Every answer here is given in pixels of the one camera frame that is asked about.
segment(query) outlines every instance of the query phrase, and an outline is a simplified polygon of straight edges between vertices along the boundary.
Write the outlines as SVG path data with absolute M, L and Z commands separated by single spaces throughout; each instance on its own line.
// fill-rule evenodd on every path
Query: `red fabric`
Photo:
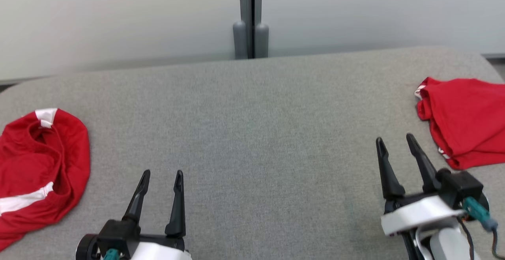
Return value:
M 505 84 L 425 79 L 417 104 L 433 140 L 456 170 L 505 163 Z
M 0 137 L 0 198 L 34 192 L 54 182 L 44 200 L 0 215 L 0 251 L 27 232 L 61 220 L 79 202 L 90 176 L 87 129 L 58 109 L 50 129 L 35 112 L 8 124 Z

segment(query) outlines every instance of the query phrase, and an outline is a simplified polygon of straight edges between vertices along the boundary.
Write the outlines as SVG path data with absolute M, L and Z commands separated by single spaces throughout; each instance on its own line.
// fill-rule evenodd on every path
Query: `cable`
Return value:
M 498 231 L 493 229 L 493 246 L 491 247 L 491 251 L 493 252 L 494 258 L 505 260 L 505 257 L 496 253 L 496 246 L 498 246 Z
M 470 235 L 470 232 L 468 231 L 467 226 L 465 226 L 465 224 L 463 223 L 462 219 L 460 219 L 459 217 L 458 217 L 458 222 L 461 224 L 461 227 L 463 228 L 463 231 L 467 235 L 468 245 L 470 246 L 470 249 L 469 249 L 470 260 L 474 260 L 475 251 L 474 251 L 474 247 L 473 247 L 472 236 Z

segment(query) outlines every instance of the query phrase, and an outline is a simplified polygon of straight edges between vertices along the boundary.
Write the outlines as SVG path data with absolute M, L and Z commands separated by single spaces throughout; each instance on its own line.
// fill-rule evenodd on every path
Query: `folded red garment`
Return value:
M 27 232 L 61 220 L 90 177 L 90 142 L 69 113 L 40 109 L 0 137 L 0 251 Z
M 455 170 L 505 163 L 505 84 L 426 78 L 415 91 L 438 151 Z

